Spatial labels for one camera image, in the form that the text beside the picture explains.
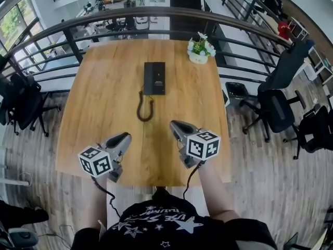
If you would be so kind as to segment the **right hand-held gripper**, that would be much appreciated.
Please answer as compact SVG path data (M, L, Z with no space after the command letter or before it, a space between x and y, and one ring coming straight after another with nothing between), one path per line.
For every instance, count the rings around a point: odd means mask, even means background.
M172 120L170 129L177 140L180 160L186 168L219 154L221 137L214 132L179 120Z

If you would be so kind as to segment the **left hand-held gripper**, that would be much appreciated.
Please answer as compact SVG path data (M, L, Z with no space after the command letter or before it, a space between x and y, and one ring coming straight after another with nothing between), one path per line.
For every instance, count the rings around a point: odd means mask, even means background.
M91 177L108 175L116 183L122 174L122 158L128 150L132 136L128 132L118 133L96 146L88 146L80 153L78 159L83 171Z

